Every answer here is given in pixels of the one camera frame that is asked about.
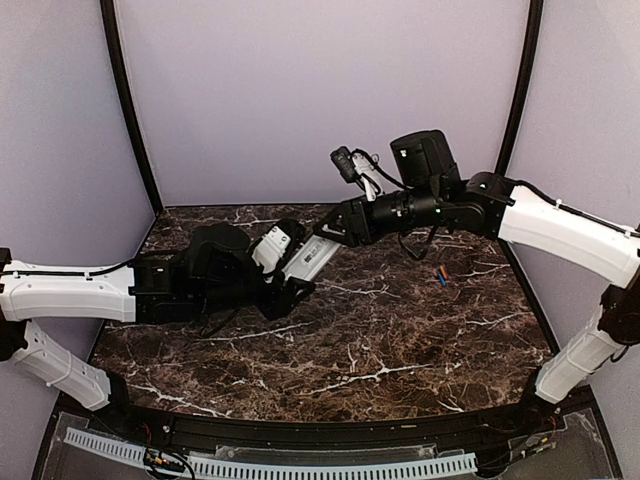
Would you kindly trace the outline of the white remote control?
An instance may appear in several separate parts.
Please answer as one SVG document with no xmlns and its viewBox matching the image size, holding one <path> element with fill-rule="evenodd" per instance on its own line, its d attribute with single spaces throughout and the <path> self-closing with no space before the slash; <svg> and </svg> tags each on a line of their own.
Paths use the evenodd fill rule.
<svg viewBox="0 0 640 480">
<path fill-rule="evenodd" d="M 285 278 L 313 281 L 340 247 L 335 241 L 312 235 L 283 268 Z"/>
</svg>

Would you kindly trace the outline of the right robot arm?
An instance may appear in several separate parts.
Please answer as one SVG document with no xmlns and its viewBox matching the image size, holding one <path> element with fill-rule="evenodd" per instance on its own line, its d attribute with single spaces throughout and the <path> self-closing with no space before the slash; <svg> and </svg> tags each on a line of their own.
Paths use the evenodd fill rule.
<svg viewBox="0 0 640 480">
<path fill-rule="evenodd" d="M 490 172 L 462 179 L 440 130 L 405 135 L 390 148 L 399 190 L 373 201 L 341 202 L 315 225 L 316 235 L 359 247 L 388 234 L 445 227 L 547 252 L 609 282 L 586 327 L 537 373 L 534 395 L 511 410 L 511 426 L 530 434 L 547 420 L 549 405 L 612 355 L 638 344 L 639 232 L 552 199 L 523 180 Z"/>
</svg>

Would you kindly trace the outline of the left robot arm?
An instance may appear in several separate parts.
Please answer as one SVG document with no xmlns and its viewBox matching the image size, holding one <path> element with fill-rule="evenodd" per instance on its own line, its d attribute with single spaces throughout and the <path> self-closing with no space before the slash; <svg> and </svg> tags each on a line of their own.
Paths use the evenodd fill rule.
<svg viewBox="0 0 640 480">
<path fill-rule="evenodd" d="M 306 237 L 278 221 L 252 241 L 240 228 L 197 228 L 183 250 L 159 250 L 108 267 L 44 267 L 1 251 L 1 359 L 71 396 L 120 436 L 141 427 L 119 376 L 92 367 L 52 340 L 41 317 L 98 318 L 124 324 L 199 322 L 254 306 L 268 320 L 288 315 L 315 289 L 284 271 Z"/>
</svg>

